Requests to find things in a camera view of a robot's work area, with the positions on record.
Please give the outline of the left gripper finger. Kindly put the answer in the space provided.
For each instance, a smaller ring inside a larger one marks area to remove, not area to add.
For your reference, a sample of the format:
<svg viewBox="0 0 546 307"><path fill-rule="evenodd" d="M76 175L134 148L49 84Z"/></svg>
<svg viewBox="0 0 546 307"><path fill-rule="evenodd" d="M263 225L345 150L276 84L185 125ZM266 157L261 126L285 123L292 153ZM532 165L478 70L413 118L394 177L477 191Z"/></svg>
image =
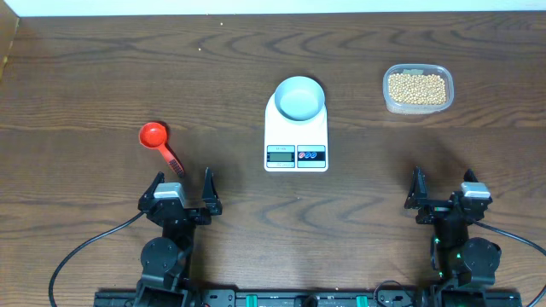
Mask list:
<svg viewBox="0 0 546 307"><path fill-rule="evenodd" d="M218 208L218 193L214 187L213 172L207 167L205 171L205 181L201 195L207 208Z"/></svg>
<svg viewBox="0 0 546 307"><path fill-rule="evenodd" d="M152 181L152 183L149 185L149 187L146 189L144 194L141 196L141 202L147 203L150 200L154 199L154 192L158 188L160 183L163 183L165 181L165 175L163 172L159 171Z"/></svg>

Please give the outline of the red measuring scoop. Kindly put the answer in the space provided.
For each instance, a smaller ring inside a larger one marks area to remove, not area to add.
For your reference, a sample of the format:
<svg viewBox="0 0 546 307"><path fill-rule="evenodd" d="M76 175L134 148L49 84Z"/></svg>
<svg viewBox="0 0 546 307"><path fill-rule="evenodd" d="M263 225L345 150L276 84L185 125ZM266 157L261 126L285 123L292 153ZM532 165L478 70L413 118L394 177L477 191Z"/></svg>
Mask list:
<svg viewBox="0 0 546 307"><path fill-rule="evenodd" d="M157 150L179 177L185 176L185 170L178 157L168 146L167 128L159 122L148 122L139 131L139 142L148 149Z"/></svg>

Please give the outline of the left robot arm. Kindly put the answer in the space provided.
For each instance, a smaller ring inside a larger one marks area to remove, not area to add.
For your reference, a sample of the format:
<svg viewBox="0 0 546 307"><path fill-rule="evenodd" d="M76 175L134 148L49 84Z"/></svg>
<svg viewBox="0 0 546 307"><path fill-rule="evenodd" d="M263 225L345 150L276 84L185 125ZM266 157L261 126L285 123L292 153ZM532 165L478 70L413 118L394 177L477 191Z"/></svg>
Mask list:
<svg viewBox="0 0 546 307"><path fill-rule="evenodd" d="M213 216L223 212L213 183L213 173L205 170L202 191L205 205L185 206L183 186L166 182L159 172L138 201L138 210L162 228L162 235L150 240L142 249L142 275L137 283L136 307L203 305L202 294L190 280L195 229L209 225Z"/></svg>

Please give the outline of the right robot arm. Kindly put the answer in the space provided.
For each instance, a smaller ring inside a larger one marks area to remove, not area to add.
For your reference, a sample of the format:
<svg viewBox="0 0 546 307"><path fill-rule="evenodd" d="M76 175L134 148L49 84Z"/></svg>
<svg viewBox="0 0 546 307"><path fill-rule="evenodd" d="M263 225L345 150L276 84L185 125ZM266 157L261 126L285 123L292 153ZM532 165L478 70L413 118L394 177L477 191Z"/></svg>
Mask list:
<svg viewBox="0 0 546 307"><path fill-rule="evenodd" d="M485 217L491 202L490 190L472 170L447 200L429 198L425 174L413 170L404 207L417 211L418 224L433 226L431 265L439 273L438 283L415 294L417 306L487 305L485 289L495 283L502 250L487 239L471 238L468 227Z"/></svg>

